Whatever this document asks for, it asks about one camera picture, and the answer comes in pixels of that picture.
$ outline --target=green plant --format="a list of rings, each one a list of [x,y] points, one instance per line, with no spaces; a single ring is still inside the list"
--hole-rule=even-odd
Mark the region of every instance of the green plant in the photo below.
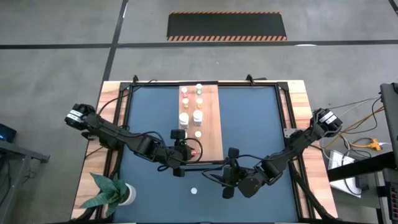
[[[101,193],[87,200],[80,208],[91,208],[98,205],[108,204],[106,217],[112,215],[119,203],[125,201],[127,186],[125,180],[118,180],[116,175],[113,181],[103,175],[90,173],[95,184],[101,189]]]

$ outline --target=wooden board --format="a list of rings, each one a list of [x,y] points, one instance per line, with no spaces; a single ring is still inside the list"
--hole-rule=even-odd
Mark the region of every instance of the wooden board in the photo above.
[[[100,108],[107,101],[118,96],[119,85],[121,82],[123,81],[104,82],[97,108]],[[147,82],[148,81],[139,81],[139,83],[147,83]],[[157,82],[168,83],[168,82],[186,82],[186,81],[157,81]],[[222,82],[242,83],[249,81],[231,81],[231,80],[219,81],[219,83]],[[309,127],[310,118],[312,117],[312,112],[303,80],[257,80],[255,82],[256,83],[287,82],[289,84],[289,93],[292,101],[293,112],[297,128],[307,129]],[[288,127],[290,127],[290,119],[289,119],[289,113],[287,111],[287,103],[285,101],[285,95],[283,91],[281,91],[280,94],[282,99],[283,111],[285,114],[285,120],[286,123],[288,124]],[[109,104],[108,107],[103,111],[102,117],[104,119],[107,119],[108,121],[113,121],[115,107],[116,107],[116,102]],[[124,110],[121,110],[121,117],[119,119],[120,121],[123,119],[123,113]],[[96,149],[97,146],[98,143],[95,142],[89,143],[87,153]],[[71,218],[79,217],[84,212],[84,209],[78,208],[81,205],[81,203],[83,203],[86,198],[91,198],[98,193],[98,188],[95,185],[93,178],[90,176],[90,172],[98,174],[103,173],[105,159],[106,159],[105,152],[106,150],[103,149],[95,157],[91,157],[91,159],[87,159],[84,162]],[[326,167],[323,163],[322,152],[312,147],[309,147],[306,150],[304,150],[303,158],[304,158],[305,170],[307,172],[307,177],[311,191],[314,193],[319,202],[324,206],[324,208],[331,215],[337,217],[337,211],[333,200],[333,196],[331,194],[329,180],[326,173]],[[302,204],[304,217],[308,217],[308,210],[306,209],[305,197],[301,190],[299,194],[300,194],[300,202]]]
[[[184,108],[182,104],[183,94],[181,88],[188,89],[188,108]],[[203,107],[197,108],[196,99],[203,99]],[[189,128],[185,131],[189,138],[195,137],[195,132],[201,132],[200,143],[203,146],[203,155],[200,159],[203,161],[222,161],[223,155],[223,141],[221,138],[221,120],[220,120],[220,104],[218,102],[218,86],[217,85],[203,85],[202,94],[196,94],[196,86],[180,86],[178,114],[187,113],[189,115]],[[193,112],[200,110],[203,112],[203,122],[201,126],[193,125]],[[188,145],[200,152],[199,144],[195,141],[189,141]],[[197,160],[199,155],[196,155],[191,161]]]

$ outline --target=black mat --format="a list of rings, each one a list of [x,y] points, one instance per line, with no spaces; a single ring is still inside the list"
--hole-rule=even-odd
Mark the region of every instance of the black mat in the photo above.
[[[286,40],[279,12],[172,12],[169,41]]]

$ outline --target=potted plant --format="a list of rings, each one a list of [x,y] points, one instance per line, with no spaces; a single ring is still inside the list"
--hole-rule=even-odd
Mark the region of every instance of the potted plant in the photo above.
[[[101,193],[87,200],[80,208],[91,208],[98,205],[108,204],[106,217],[112,215],[116,207],[129,205],[136,198],[136,190],[125,180],[119,180],[115,175],[113,181],[103,175],[90,173],[95,184],[101,189]]]

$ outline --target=wooden table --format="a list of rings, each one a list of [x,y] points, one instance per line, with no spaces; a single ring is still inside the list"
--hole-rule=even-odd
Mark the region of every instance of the wooden table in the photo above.
[[[257,82],[260,83],[260,82],[276,82],[276,81],[259,80],[256,81],[256,83]],[[289,84],[289,93],[292,101],[293,112],[297,128],[307,129],[310,124],[310,118],[312,117],[312,112],[310,108],[310,103],[308,101],[308,96],[305,89],[304,81],[287,80],[280,82],[287,82]],[[97,108],[101,108],[105,103],[118,96],[120,83],[121,82],[104,82],[101,94],[99,96],[99,102]],[[285,100],[284,91],[280,91],[280,95],[282,99],[282,105],[284,108],[286,124],[287,127],[289,128],[291,127],[291,125],[290,125],[289,112],[287,110],[287,103]],[[126,97],[123,98],[122,101],[121,113],[119,115],[119,124],[122,124],[123,122],[125,105],[126,105]],[[112,122],[115,110],[116,110],[116,101],[110,103],[103,110],[101,116],[104,119],[107,119],[108,121]],[[98,141],[91,141],[88,144],[86,153],[88,154],[99,147],[100,144]],[[89,198],[92,198],[95,195],[97,195],[97,193],[99,192],[99,189],[95,185],[94,180],[90,175],[90,172],[96,174],[103,173],[105,159],[106,159],[106,152],[107,149],[101,149],[98,152],[92,154],[84,161],[71,218],[79,217],[85,211],[85,209],[79,208],[80,205]],[[326,167],[323,163],[322,152],[319,151],[318,149],[309,147],[306,150],[304,150],[303,158],[304,158],[305,169],[307,172],[307,177],[311,191],[317,197],[319,202],[326,208],[326,210],[334,217],[337,217],[337,211],[333,200],[333,196],[331,194],[329,180],[326,173]],[[306,209],[307,204],[305,196],[301,190],[299,190],[299,194],[300,194],[300,202],[302,204],[304,217],[308,217],[308,210]]]

